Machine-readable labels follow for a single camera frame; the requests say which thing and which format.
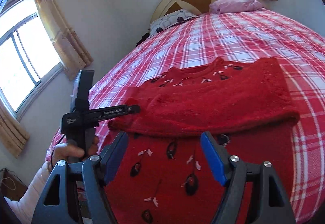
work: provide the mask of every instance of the red sweater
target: red sweater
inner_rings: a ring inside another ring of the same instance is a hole
[[[206,130],[229,136],[228,152],[246,162],[271,161],[290,196],[291,130],[299,113],[275,58],[252,64],[216,58],[208,65],[173,67],[130,87],[126,97],[125,104],[139,104],[141,112],[109,122],[112,131],[130,135],[120,169],[106,190],[119,223],[145,223],[148,216],[153,223],[211,221],[223,188],[214,181],[199,145]],[[189,176],[198,183],[194,193],[184,186]],[[245,194],[238,223],[245,219],[248,201]]]

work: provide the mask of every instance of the plaid bedspread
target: plaid bedspread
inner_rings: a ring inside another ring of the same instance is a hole
[[[135,48],[93,86],[90,108],[122,104],[128,86],[139,86],[172,66],[204,65],[217,56],[246,63],[278,59],[301,114],[288,149],[295,161],[290,201],[297,222],[307,221],[325,199],[325,39],[300,23],[268,10],[203,14]],[[96,134],[101,148],[107,122],[101,122]],[[60,138],[58,131],[47,159]]]

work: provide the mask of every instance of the hand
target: hand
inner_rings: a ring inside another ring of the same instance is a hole
[[[93,144],[88,149],[87,157],[95,155],[98,151],[97,144],[100,142],[97,136],[93,139]],[[85,151],[73,144],[70,143],[60,143],[54,146],[53,155],[52,155],[52,166],[54,167],[59,160],[66,160],[68,157],[78,157],[82,158],[85,154]]]

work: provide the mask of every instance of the person's arm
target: person's arm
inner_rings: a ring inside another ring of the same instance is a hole
[[[88,155],[94,155],[98,151],[97,144],[99,142],[98,137],[94,138],[93,145],[88,150]],[[61,143],[54,147],[52,163],[55,165],[59,160],[67,160],[69,156],[83,157],[84,150],[67,143]],[[30,224],[33,218],[35,207],[38,199],[43,191],[45,183],[52,171],[51,162],[46,161],[42,168],[38,170],[34,176],[33,181],[30,183],[24,196],[18,201],[11,201],[5,198],[11,210],[15,213],[17,218],[22,224]]]
[[[11,201],[5,197],[11,210],[15,213],[22,224],[31,223],[36,204],[43,191],[48,176],[50,175],[50,171],[52,171],[52,166],[51,163],[47,161],[43,164],[42,168],[38,170],[26,193],[19,202]]]

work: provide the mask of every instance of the finger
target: finger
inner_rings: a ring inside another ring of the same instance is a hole
[[[97,151],[98,151],[98,146],[93,144],[92,146],[90,146],[90,148],[88,149],[88,155],[89,156],[92,156],[92,155],[95,155],[97,154]]]
[[[62,157],[78,157],[81,158],[85,154],[85,151],[77,146],[69,143],[61,143],[55,146],[55,155]]]
[[[94,139],[93,139],[93,144],[98,144],[99,142],[100,142],[100,138],[95,136]]]

